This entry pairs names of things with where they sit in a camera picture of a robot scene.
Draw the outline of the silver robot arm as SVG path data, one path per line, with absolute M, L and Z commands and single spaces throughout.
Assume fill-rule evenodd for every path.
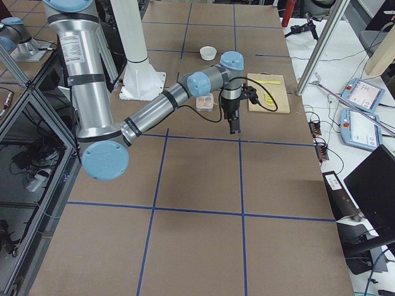
M 1 46 L 17 62 L 39 62 L 53 50 L 50 42 L 34 39 L 18 17 L 1 20 Z
M 242 97 L 244 58 L 236 51 L 222 54 L 220 62 L 203 71 L 185 75 L 166 88 L 165 73 L 149 63 L 141 15 L 136 1 L 112 1 L 112 10 L 127 58 L 123 90 L 128 97 L 147 104 L 115 123 L 109 90 L 99 56 L 99 17 L 94 1 L 45 1 L 49 26 L 62 48 L 70 89 L 80 117 L 81 164 L 94 179 L 109 181 L 121 176 L 129 162 L 128 147 L 158 125 L 191 97 L 220 91 L 220 107 L 231 132 L 239 129 L 236 111 Z

